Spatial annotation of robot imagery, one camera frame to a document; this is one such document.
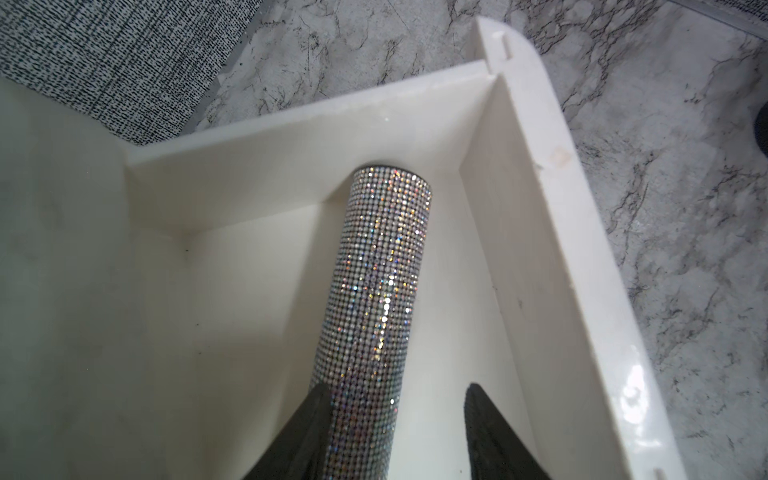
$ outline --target marble surface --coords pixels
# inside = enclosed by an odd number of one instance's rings
[[[198,130],[462,63],[472,17],[543,55],[692,480],[768,479],[768,48],[664,0],[275,0]]]

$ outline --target rhinestone mesh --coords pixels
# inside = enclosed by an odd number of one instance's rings
[[[324,478],[386,478],[431,199],[404,170],[353,176],[310,384],[332,394]]]

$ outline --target gray marble countertop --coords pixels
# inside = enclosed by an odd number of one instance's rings
[[[542,54],[691,480],[768,479],[768,101],[757,38],[664,0],[276,0],[197,129],[462,63],[472,17]]]

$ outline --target black object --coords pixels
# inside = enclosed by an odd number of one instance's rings
[[[763,154],[768,157],[768,103],[763,105],[755,120],[755,140]]]
[[[472,480],[551,480],[477,383],[464,400]]]
[[[330,423],[331,394],[319,383],[243,480],[320,480]]]

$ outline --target black and white fabric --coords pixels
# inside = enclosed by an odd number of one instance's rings
[[[672,0],[768,40],[768,0]]]
[[[261,0],[0,2],[0,74],[135,144],[177,136]]]

